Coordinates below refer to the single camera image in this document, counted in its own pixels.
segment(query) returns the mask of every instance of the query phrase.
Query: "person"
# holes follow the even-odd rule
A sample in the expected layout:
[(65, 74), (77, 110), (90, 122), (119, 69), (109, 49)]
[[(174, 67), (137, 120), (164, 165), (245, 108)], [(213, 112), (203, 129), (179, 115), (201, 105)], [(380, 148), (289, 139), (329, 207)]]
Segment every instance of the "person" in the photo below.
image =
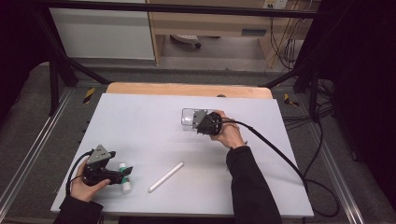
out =
[[(215, 112), (227, 119), (223, 111)], [(239, 127), (235, 123), (223, 123), (220, 133), (211, 135), (210, 138), (230, 149), (226, 163), (233, 177), (231, 190), (235, 223), (282, 223), (271, 190), (254, 160), (250, 147), (245, 144)], [(77, 176), (82, 175), (86, 162), (78, 167)], [(108, 183), (109, 180), (104, 180), (89, 187), (84, 184), (82, 177), (73, 180), (71, 195), (65, 197), (60, 206), (61, 212), (54, 223), (96, 223), (103, 206), (92, 202), (92, 197)]]

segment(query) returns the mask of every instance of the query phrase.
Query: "white table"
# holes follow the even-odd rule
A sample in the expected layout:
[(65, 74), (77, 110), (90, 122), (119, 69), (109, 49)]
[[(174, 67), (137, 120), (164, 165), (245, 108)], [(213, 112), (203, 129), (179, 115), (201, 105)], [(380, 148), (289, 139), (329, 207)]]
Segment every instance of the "white table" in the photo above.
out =
[[(120, 216), (227, 217), (233, 214), (228, 149), (206, 135), (185, 132), (182, 108), (224, 110), (228, 117), (254, 127), (295, 163), (276, 100), (105, 93), (94, 112), (75, 160), (102, 144), (117, 155), (107, 165), (118, 170), (126, 162), (132, 192), (107, 186), (94, 198), (103, 212)], [(273, 192), (282, 217), (312, 217), (313, 211), (297, 174), (249, 130), (242, 135)], [(148, 188), (173, 167), (184, 167), (152, 193)], [(59, 212), (64, 185), (51, 211)]]

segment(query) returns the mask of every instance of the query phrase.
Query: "white stick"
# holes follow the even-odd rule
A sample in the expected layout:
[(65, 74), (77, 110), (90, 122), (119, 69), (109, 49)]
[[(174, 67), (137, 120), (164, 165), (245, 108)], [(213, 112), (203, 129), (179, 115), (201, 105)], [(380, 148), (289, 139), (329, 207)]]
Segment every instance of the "white stick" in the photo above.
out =
[(169, 178), (172, 174), (174, 174), (178, 169), (180, 169), (182, 166), (184, 165), (184, 162), (179, 163), (177, 166), (175, 166), (175, 168), (173, 168), (171, 171), (169, 171), (168, 174), (166, 174), (163, 178), (161, 178), (159, 181), (157, 181), (153, 186), (151, 186), (148, 189), (148, 193), (151, 193), (152, 191), (154, 191), (156, 188), (158, 188), (158, 186), (161, 185), (161, 183), (163, 183), (167, 178)]

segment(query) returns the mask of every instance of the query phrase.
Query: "person's right hand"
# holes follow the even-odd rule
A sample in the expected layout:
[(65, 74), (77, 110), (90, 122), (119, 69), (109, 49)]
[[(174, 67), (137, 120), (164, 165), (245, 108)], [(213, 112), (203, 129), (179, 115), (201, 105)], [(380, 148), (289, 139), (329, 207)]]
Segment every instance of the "person's right hand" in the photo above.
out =
[[(228, 119), (224, 111), (215, 110), (214, 112), (222, 117), (222, 121)], [(218, 135), (210, 135), (210, 139), (221, 142), (227, 148), (237, 148), (246, 145), (239, 132), (239, 127), (235, 123), (223, 123), (220, 133)]]
[(70, 196), (73, 198), (79, 199), (83, 202), (89, 203), (93, 196), (97, 191), (104, 188), (110, 183), (109, 179), (103, 180), (99, 182), (95, 186), (88, 186), (84, 183), (82, 173), (84, 171), (84, 167), (87, 164), (87, 160), (85, 160), (79, 167), (77, 171), (77, 178), (72, 181), (72, 190)]

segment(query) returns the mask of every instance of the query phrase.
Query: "white cap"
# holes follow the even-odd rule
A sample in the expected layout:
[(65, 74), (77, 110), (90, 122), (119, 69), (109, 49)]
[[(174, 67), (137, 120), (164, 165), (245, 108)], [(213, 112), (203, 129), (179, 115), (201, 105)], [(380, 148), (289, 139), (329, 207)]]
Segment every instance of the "white cap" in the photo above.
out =
[(122, 192), (123, 193), (129, 193), (129, 192), (131, 192), (131, 190), (132, 190), (131, 183), (129, 181), (122, 184)]

